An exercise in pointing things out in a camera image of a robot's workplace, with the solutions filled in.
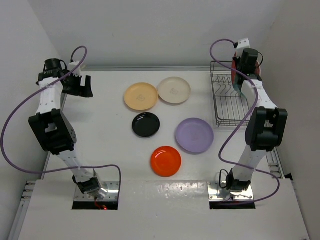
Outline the red teal floral plate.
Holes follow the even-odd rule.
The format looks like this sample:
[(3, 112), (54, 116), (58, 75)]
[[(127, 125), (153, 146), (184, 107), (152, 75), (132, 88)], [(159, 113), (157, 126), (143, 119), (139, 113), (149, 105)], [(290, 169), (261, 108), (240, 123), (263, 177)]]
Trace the red teal floral plate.
[(235, 72), (235, 71), (231, 71), (231, 81), (232, 81), (232, 86), (234, 88), (234, 90), (238, 93), (239, 96), (243, 96), (241, 90), (242, 90), (242, 86), (243, 83), (246, 79), (240, 75), (239, 73)]

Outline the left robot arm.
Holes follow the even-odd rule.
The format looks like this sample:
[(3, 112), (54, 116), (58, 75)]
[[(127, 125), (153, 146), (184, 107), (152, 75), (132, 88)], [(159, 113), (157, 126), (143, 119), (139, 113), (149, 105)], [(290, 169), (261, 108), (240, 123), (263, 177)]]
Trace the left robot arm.
[(82, 194), (93, 198), (101, 197), (101, 183), (93, 169), (84, 169), (84, 163), (78, 158), (76, 151), (77, 135), (61, 109), (61, 95), (72, 95), (92, 98), (91, 77), (82, 76), (76, 70), (62, 81), (54, 85), (52, 82), (69, 73), (64, 61), (51, 58), (44, 63), (43, 72), (38, 75), (37, 85), (42, 89), (39, 107), (28, 123), (43, 150), (61, 159), (73, 173), (73, 182)]

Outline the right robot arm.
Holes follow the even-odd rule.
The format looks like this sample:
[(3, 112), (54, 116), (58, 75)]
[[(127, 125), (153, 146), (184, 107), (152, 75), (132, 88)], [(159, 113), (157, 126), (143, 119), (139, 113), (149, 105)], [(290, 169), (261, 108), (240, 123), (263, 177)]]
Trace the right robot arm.
[(258, 55), (256, 49), (245, 48), (232, 62), (236, 69), (232, 75), (233, 87), (246, 98), (251, 111), (245, 130), (244, 152), (226, 177), (226, 189), (232, 192), (249, 188), (260, 161), (282, 143), (288, 118), (288, 112), (278, 108), (264, 89)]

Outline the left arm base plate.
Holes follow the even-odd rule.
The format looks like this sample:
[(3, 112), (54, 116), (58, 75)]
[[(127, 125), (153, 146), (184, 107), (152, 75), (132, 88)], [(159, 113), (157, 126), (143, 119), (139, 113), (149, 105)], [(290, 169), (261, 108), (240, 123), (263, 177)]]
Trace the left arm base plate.
[(79, 188), (75, 189), (72, 210), (117, 211), (119, 206), (119, 181), (103, 181), (101, 197), (83, 194)]

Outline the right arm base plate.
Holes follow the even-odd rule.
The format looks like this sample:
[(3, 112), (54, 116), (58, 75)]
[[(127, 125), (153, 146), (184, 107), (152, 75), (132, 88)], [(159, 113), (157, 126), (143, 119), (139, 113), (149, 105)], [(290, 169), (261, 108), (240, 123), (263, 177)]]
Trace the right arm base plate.
[(225, 181), (221, 186), (218, 181), (208, 181), (208, 201), (211, 210), (254, 210), (254, 193), (252, 186), (247, 190), (231, 191), (223, 188)]

